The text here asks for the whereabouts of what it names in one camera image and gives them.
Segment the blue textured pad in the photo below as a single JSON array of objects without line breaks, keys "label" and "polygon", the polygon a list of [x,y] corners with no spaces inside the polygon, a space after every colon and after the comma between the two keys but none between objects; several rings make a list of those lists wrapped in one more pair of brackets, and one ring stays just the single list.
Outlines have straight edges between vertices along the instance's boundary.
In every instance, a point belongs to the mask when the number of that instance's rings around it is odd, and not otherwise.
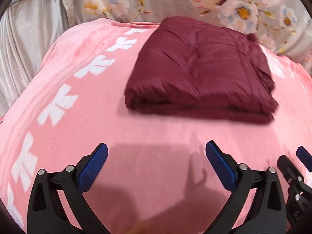
[{"label": "blue textured pad", "polygon": [[234,192],[237,188],[235,184],[235,173],[223,158],[222,152],[217,149],[212,142],[206,144],[206,156],[218,175],[223,187],[228,191]]},{"label": "blue textured pad", "polygon": [[107,156],[107,146],[105,144],[101,144],[78,177],[78,191],[80,193],[90,190],[93,182],[99,174],[99,171],[102,169]]},{"label": "blue textured pad", "polygon": [[297,149],[297,158],[299,158],[308,171],[312,173],[312,156],[302,146]]}]

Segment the floral fabric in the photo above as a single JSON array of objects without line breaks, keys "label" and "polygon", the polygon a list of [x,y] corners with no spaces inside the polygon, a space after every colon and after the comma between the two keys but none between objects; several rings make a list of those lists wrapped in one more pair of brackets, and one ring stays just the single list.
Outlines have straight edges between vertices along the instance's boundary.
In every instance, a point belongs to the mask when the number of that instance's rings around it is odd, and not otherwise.
[{"label": "floral fabric", "polygon": [[300,0],[63,0],[70,24],[100,17],[119,22],[161,22],[187,16],[255,33],[259,42],[296,62],[312,47],[311,18]]}]

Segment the metal pin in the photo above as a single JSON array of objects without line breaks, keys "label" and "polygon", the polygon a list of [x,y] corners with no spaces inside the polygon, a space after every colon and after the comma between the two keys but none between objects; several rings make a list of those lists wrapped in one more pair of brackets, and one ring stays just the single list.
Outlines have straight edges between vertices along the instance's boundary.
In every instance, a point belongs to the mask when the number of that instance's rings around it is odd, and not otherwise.
[{"label": "metal pin", "polygon": [[66,171],[69,172],[69,173],[72,172],[73,170],[74,170],[74,166],[73,165],[69,165],[69,166],[66,167]]},{"label": "metal pin", "polygon": [[270,168],[269,168],[269,172],[270,172],[270,173],[276,173],[276,170],[275,170],[275,168],[270,167]]},{"label": "metal pin", "polygon": [[41,169],[41,170],[38,171],[38,175],[41,176],[41,175],[43,175],[45,172],[46,172],[46,171],[45,171],[44,169]]},{"label": "metal pin", "polygon": [[248,166],[245,165],[244,163],[241,163],[241,164],[239,165],[239,168],[240,168],[241,170],[245,171],[245,170],[248,169]]}]

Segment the burgundy garment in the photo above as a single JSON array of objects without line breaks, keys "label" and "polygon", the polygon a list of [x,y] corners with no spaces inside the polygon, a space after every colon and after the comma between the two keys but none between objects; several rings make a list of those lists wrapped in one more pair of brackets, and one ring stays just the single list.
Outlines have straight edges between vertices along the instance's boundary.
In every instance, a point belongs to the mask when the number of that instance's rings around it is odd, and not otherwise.
[{"label": "burgundy garment", "polygon": [[254,36],[169,17],[142,47],[124,96],[140,113],[267,123],[273,88]]}]

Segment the pink bedsheet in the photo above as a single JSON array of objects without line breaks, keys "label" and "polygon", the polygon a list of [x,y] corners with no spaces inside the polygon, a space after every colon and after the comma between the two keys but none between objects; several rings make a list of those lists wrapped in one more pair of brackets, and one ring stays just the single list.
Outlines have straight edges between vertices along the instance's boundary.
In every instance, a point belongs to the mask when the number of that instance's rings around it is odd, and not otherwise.
[{"label": "pink bedsheet", "polygon": [[301,145],[312,151],[311,77],[263,47],[280,104],[269,125],[129,113],[124,88],[157,27],[99,19],[69,29],[6,114],[0,125],[0,197],[24,230],[36,172],[76,164],[99,142],[108,145],[109,157],[84,196],[113,234],[142,220],[148,233],[202,233],[229,197],[205,157],[209,140],[250,168],[276,167],[286,154],[306,173],[295,151]]}]

